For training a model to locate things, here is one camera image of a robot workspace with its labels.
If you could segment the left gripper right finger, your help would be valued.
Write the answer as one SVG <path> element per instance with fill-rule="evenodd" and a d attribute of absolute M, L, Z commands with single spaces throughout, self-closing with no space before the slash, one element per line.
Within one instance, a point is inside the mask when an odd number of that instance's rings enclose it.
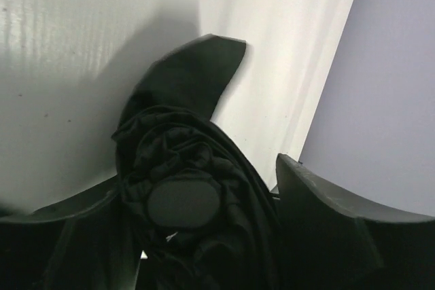
<path fill-rule="evenodd" d="M 287 289 L 433 289 L 434 218 L 361 197 L 276 160 Z"/>

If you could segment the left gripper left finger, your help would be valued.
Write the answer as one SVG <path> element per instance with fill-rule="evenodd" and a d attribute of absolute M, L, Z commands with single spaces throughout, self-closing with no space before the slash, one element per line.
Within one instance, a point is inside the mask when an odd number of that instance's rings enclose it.
<path fill-rule="evenodd" d="M 1 218 L 2 289 L 134 289 L 140 257 L 115 177 Z"/>

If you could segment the black folding umbrella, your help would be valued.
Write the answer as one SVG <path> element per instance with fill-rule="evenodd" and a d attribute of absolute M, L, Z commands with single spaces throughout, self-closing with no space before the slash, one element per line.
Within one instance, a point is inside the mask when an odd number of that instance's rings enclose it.
<path fill-rule="evenodd" d="M 112 138 L 122 202 L 147 255 L 142 289 L 280 289 L 268 188 L 212 121 L 247 44 L 207 35 L 156 61 Z"/>

